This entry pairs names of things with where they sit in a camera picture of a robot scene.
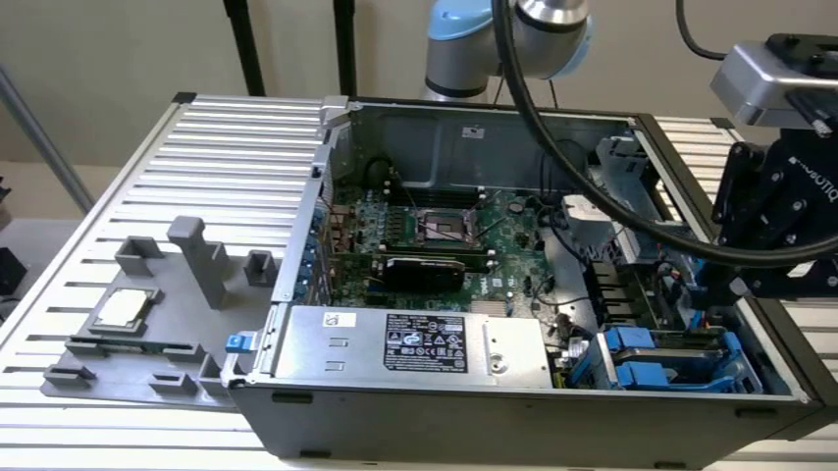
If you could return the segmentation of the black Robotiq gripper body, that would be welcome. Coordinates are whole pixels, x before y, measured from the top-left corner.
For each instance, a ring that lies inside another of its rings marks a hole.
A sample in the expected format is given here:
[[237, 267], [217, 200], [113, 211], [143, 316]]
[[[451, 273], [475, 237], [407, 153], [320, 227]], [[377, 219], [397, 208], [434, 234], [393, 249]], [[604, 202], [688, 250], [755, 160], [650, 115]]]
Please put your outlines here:
[[837, 137], [782, 129], [767, 167], [782, 175], [771, 192], [767, 218], [782, 255], [820, 255], [837, 250]]

